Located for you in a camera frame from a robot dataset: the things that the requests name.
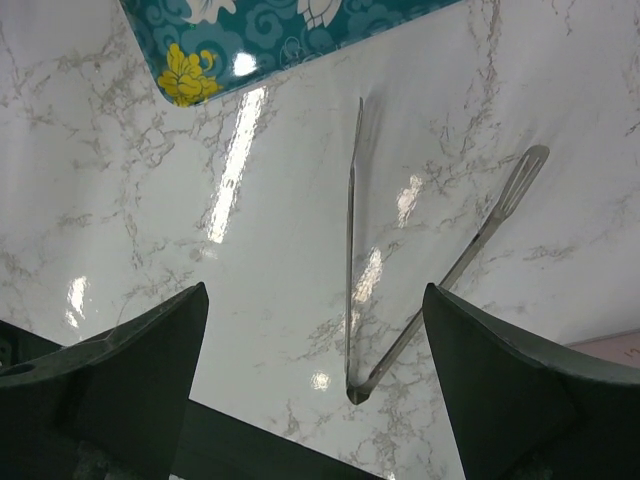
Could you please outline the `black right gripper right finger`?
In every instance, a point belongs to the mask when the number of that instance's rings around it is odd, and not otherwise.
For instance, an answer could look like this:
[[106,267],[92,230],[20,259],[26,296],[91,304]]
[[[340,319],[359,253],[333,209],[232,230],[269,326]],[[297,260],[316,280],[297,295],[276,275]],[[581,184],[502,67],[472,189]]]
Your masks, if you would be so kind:
[[638,478],[638,369],[561,346],[433,283],[423,313],[466,478]]

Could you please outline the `pink chocolate box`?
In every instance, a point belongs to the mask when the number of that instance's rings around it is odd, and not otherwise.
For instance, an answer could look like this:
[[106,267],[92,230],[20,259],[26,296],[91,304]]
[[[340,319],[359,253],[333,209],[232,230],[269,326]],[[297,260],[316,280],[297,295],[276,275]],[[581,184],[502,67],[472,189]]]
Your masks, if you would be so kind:
[[639,368],[640,334],[624,333],[570,345],[572,350],[609,362]]

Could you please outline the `teal floral tray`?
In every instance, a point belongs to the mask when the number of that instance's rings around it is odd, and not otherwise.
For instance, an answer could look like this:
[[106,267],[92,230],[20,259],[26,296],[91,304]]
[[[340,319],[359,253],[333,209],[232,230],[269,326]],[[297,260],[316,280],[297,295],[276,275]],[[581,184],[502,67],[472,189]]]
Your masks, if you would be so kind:
[[449,7],[447,1],[123,1],[152,80],[188,108]]

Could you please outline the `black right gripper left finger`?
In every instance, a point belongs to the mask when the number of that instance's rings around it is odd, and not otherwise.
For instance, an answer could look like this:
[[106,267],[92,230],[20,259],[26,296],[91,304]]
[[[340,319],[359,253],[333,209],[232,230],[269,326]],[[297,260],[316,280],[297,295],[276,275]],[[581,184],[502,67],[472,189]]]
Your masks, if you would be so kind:
[[197,283],[67,347],[2,323],[2,478],[72,479],[92,453],[168,478],[208,308]]

